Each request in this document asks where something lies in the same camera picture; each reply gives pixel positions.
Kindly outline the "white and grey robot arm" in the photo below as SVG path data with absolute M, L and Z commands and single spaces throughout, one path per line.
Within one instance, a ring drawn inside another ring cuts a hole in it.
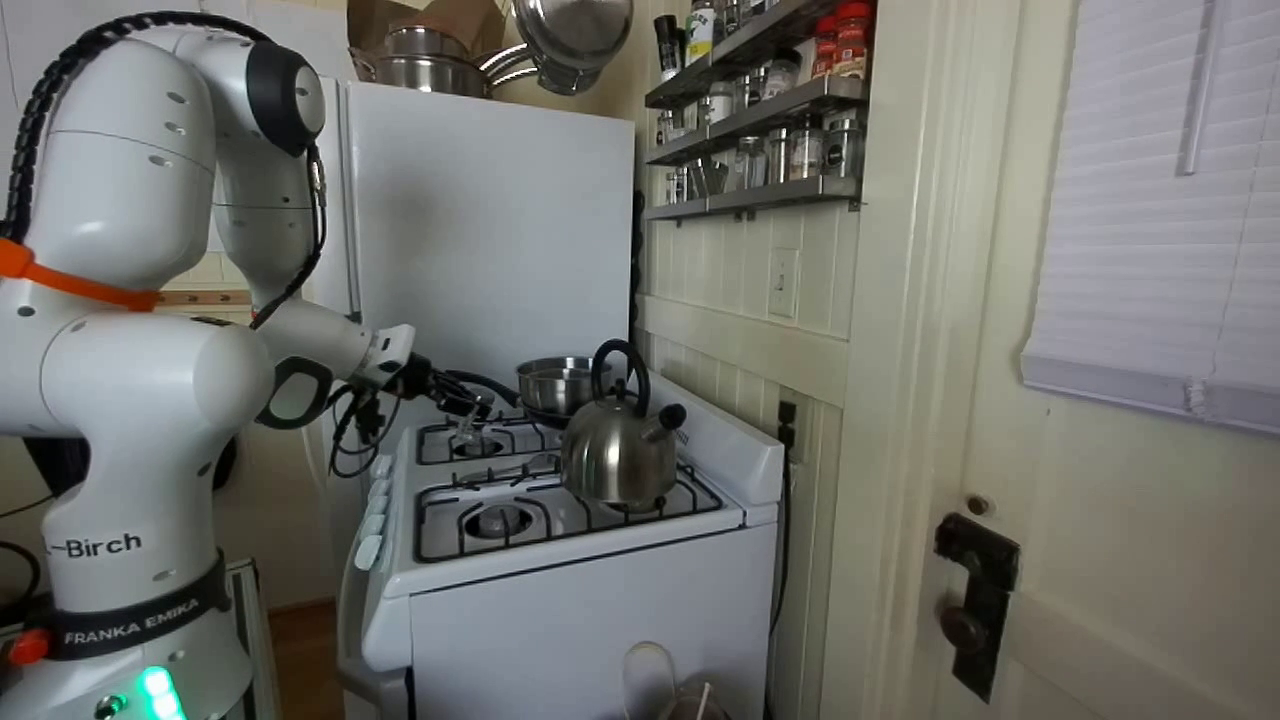
M 316 306 L 316 69 L 245 19 L 134 13 L 77 36 L 15 125 L 3 200 L 0 428 L 86 476 L 46 510 L 53 603 L 3 653 L 3 720 L 224 720 L 238 637 L 212 473 L 283 385 L 464 388 L 412 330 Z

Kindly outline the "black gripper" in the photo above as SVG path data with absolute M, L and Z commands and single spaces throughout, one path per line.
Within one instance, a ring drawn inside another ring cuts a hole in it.
M 478 372 L 447 372 L 437 367 L 426 354 L 412 354 L 392 385 L 402 388 L 403 399 L 431 399 L 447 417 L 488 417 L 496 399 L 511 402 L 517 392 L 504 388 L 499 380 L 478 377 Z

